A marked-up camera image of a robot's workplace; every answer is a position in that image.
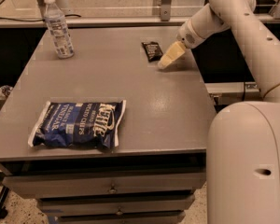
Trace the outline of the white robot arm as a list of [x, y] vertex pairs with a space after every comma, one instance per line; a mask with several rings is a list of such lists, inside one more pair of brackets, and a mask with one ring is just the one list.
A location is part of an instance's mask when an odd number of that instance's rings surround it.
[[222, 109], [206, 150], [208, 224], [280, 224], [280, 41], [255, 16], [255, 0], [209, 0], [179, 29], [158, 63], [230, 29], [258, 84], [259, 102]]

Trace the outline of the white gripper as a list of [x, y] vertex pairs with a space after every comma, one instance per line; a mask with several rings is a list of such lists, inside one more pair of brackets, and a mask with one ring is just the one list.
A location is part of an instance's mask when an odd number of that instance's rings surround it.
[[186, 52], [186, 49], [195, 49], [204, 42], [204, 38], [195, 32], [191, 19], [188, 19], [181, 25], [176, 39], [178, 41], [174, 42], [161, 56], [158, 62], [159, 69], [165, 69], [172, 64]]

